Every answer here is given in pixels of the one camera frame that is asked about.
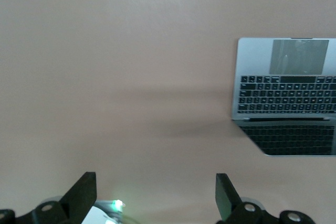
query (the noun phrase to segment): black bracket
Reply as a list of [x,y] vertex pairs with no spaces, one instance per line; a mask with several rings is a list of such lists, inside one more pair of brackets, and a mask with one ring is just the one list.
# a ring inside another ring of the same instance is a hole
[[60,201],[45,202],[17,218],[10,209],[0,210],[0,224],[81,224],[96,199],[96,174],[87,172]]
[[298,211],[283,211],[276,218],[252,202],[242,202],[226,174],[216,176],[216,203],[222,218],[217,224],[315,224]]

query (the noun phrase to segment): silver laptop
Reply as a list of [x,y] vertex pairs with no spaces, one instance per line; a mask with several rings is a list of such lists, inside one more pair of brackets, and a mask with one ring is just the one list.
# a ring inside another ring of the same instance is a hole
[[241,38],[232,119],[268,155],[335,155],[336,38]]

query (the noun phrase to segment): green led light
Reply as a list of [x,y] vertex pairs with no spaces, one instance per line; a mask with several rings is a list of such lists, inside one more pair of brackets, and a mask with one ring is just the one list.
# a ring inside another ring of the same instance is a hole
[[125,204],[121,200],[117,199],[117,200],[114,200],[112,202],[112,206],[111,207],[112,207],[113,211],[122,212],[122,208],[124,206],[125,206]]

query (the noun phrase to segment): laptop keyboard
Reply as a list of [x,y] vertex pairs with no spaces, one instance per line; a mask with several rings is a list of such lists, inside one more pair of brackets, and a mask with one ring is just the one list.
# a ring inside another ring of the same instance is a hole
[[238,113],[336,114],[336,77],[242,76]]
[[330,155],[334,126],[240,127],[268,155]]

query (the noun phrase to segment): screw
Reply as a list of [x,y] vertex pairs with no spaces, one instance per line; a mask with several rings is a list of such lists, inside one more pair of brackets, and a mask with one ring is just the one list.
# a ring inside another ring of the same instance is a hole
[[48,204],[48,205],[45,205],[44,207],[42,207],[42,211],[45,212],[45,211],[48,211],[52,208],[52,205]]
[[254,212],[256,208],[252,204],[246,204],[245,209],[249,212]]
[[300,222],[301,221],[301,218],[300,216],[298,216],[297,214],[293,213],[293,212],[290,212],[288,214],[288,218],[292,221],[295,221],[295,222]]

